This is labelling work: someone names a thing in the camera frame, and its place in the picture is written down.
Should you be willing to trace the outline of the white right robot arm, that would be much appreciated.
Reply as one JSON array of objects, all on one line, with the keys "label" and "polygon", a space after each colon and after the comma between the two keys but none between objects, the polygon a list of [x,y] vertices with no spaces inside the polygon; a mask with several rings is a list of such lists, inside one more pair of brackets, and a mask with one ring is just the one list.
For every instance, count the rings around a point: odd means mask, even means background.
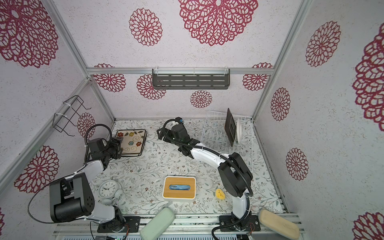
[{"label": "white right robot arm", "polygon": [[253,175],[242,156],[236,152],[221,154],[189,136],[184,124],[168,120],[157,130],[158,139],[174,144],[184,156],[208,164],[218,170],[223,187],[232,196],[232,218],[241,223],[251,216],[250,197]]}]

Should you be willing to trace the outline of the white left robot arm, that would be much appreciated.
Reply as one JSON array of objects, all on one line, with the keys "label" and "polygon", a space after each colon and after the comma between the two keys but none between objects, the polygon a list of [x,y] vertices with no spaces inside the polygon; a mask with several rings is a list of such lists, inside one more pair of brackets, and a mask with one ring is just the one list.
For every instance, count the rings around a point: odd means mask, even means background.
[{"label": "white left robot arm", "polygon": [[120,209],[116,206],[123,194],[122,186],[114,180],[101,184],[95,201],[89,183],[108,166],[111,159],[120,159],[122,137],[94,139],[86,144],[92,159],[72,175],[55,180],[49,185],[50,215],[54,223],[90,220],[99,225],[100,233],[122,232],[126,225]]}]

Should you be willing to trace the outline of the white alarm clock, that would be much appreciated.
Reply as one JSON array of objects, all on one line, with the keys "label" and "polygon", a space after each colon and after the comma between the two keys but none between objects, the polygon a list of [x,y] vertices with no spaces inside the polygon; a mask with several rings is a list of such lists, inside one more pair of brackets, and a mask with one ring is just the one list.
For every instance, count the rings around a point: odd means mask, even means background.
[{"label": "white alarm clock", "polygon": [[122,185],[115,180],[103,182],[98,189],[101,203],[107,206],[117,205],[123,193]]}]

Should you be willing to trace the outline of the white wooden tissue box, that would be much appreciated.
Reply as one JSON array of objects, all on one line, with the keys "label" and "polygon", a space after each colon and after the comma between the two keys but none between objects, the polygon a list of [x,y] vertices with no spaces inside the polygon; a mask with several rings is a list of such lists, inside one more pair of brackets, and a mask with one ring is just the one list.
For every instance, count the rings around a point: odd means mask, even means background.
[{"label": "white wooden tissue box", "polygon": [[196,178],[167,176],[162,197],[171,201],[193,201],[196,198]]}]

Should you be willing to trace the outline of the small white round plate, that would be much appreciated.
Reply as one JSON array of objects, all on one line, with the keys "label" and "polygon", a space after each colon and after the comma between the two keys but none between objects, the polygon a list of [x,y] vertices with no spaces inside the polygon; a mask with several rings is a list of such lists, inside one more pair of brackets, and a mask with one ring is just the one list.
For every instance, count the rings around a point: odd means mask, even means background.
[{"label": "small white round plate", "polygon": [[242,121],[240,118],[237,119],[237,141],[240,144],[243,138],[243,129],[242,129]]}]

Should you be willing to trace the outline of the yellow sponge piece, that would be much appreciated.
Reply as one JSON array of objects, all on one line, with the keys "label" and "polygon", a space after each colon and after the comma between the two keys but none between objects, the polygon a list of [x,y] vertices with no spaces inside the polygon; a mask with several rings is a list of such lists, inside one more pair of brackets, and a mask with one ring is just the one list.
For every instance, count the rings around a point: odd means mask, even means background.
[{"label": "yellow sponge piece", "polygon": [[221,189],[216,189],[215,196],[219,200],[225,200],[226,199],[226,195]]}]

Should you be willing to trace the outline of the beige padded cushion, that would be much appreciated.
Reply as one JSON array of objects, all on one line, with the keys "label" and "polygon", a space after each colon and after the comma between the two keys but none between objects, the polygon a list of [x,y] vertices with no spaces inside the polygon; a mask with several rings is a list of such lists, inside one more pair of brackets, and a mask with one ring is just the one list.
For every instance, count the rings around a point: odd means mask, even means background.
[{"label": "beige padded cushion", "polygon": [[262,209],[258,218],[263,226],[287,239],[298,240],[300,238],[299,227],[275,213]]}]

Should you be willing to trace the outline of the grey wall shelf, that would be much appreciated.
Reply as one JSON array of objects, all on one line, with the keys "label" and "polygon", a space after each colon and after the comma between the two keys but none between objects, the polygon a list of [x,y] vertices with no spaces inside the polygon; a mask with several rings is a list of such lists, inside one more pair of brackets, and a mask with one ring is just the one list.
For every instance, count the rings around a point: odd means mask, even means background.
[{"label": "grey wall shelf", "polygon": [[227,90],[230,69],[152,69],[152,85],[156,90]]}]

